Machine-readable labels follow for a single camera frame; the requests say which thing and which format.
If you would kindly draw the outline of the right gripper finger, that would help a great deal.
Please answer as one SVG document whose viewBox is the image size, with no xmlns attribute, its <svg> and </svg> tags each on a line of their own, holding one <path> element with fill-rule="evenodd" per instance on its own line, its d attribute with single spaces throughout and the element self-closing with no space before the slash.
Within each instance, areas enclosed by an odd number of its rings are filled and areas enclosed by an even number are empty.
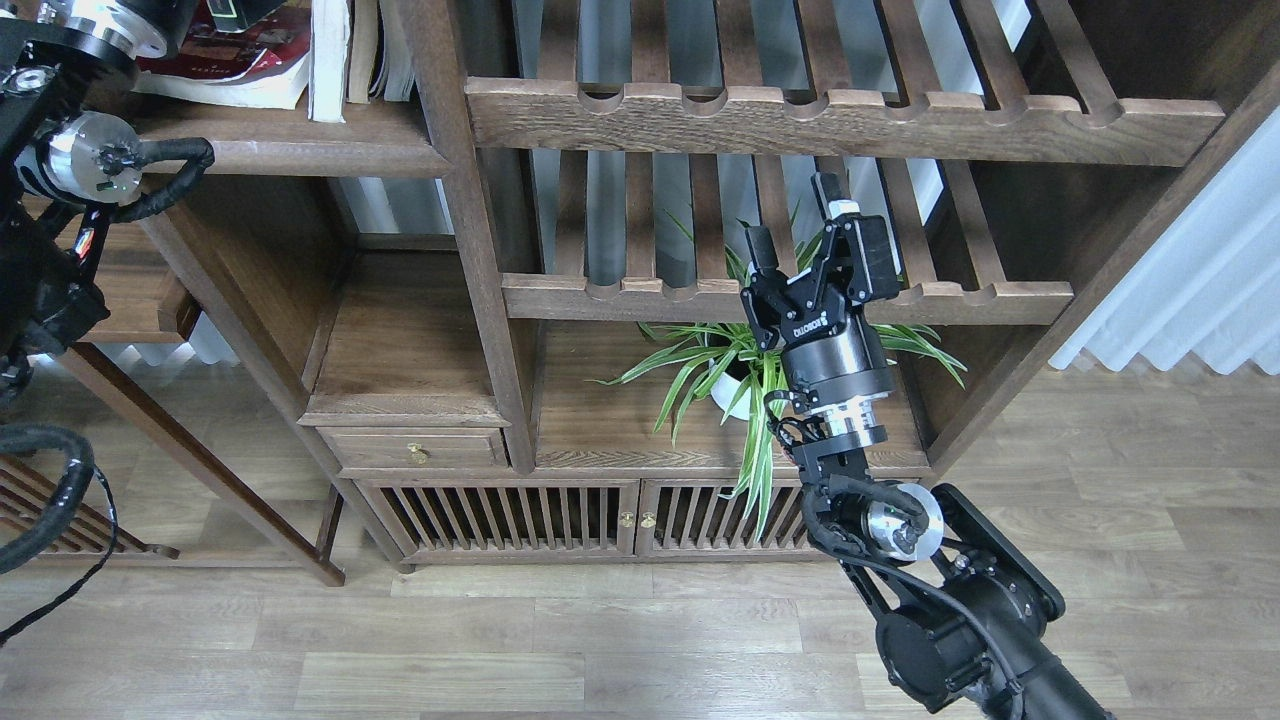
<svg viewBox="0 0 1280 720">
<path fill-rule="evenodd" d="M 750 256 L 748 287 L 759 291 L 781 291 L 783 274 L 780 272 L 771 231 L 764 225 L 748 225 L 744 231 Z"/>
</svg>

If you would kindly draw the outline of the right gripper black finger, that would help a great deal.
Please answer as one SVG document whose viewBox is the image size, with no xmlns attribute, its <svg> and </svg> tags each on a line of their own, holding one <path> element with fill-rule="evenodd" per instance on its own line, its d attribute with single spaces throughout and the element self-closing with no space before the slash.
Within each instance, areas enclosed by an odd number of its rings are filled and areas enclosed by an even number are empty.
<svg viewBox="0 0 1280 720">
<path fill-rule="evenodd" d="M 896 245 L 890 238 L 887 220 L 861 214 L 835 173 L 818 172 L 812 182 L 826 218 L 812 264 L 815 282 L 812 299 L 822 304 L 829 291 L 855 304 L 899 296 Z"/>
</svg>

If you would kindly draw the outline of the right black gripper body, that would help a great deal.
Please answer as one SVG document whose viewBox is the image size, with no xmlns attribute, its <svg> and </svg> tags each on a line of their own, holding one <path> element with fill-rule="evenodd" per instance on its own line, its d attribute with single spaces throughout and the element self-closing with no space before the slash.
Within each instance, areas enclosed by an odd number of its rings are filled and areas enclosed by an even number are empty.
<svg viewBox="0 0 1280 720">
<path fill-rule="evenodd" d="M 749 268 L 748 322 L 760 348 L 781 348 L 795 410 L 856 407 L 893 392 L 881 338 L 865 319 L 864 306 L 879 296 L 863 261 L 819 255 L 792 278 L 768 259 L 753 259 Z"/>
</svg>

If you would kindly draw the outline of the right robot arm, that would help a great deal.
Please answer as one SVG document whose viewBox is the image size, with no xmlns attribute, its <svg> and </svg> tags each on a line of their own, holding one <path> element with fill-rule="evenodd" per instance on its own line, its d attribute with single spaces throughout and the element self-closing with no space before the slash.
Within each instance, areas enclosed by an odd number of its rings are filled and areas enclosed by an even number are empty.
<svg viewBox="0 0 1280 720">
<path fill-rule="evenodd" d="M 890 682 L 934 714 L 968 698 L 989 719 L 1106 719 L 1042 638 L 1057 588 L 954 486 L 870 477 L 886 439 L 873 402 L 893 379 L 864 309 L 897 296 L 895 246 L 838 177 L 813 178 L 824 233 L 809 268 L 780 270 L 771 232 L 748 229 L 742 304 L 786 383 L 765 397 L 771 432 L 799 469 L 810 543 L 836 559 L 876 619 Z"/>
</svg>

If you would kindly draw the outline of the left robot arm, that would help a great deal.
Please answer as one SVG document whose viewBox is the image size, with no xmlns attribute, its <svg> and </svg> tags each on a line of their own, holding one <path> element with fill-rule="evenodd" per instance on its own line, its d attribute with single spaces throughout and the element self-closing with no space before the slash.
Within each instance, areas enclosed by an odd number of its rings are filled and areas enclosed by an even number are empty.
<svg viewBox="0 0 1280 720">
<path fill-rule="evenodd" d="M 215 163 L 205 138 L 142 140 L 90 110 L 97 83 L 129 91 L 136 61 L 174 58 L 195 1 L 3 4 L 3 402 L 35 354 L 64 354 L 109 316 L 95 284 L 111 225 L 157 215 Z"/>
</svg>

